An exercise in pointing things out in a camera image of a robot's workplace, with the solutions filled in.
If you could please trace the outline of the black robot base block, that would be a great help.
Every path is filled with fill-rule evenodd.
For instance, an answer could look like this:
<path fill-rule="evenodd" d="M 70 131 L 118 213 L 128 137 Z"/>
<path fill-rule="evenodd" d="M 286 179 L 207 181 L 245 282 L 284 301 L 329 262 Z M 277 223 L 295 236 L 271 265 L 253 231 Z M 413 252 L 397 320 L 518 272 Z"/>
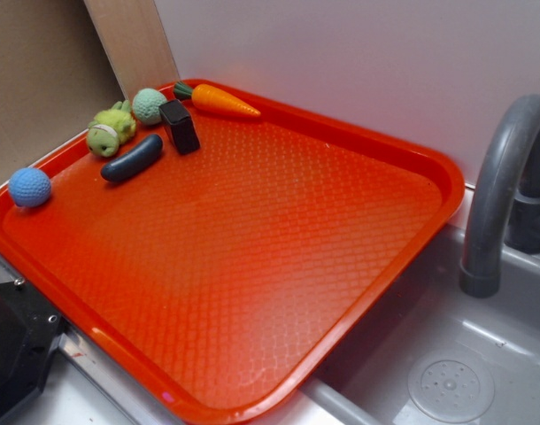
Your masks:
<path fill-rule="evenodd" d="M 64 327 L 31 282 L 0 283 L 0 424 L 43 393 Z"/>

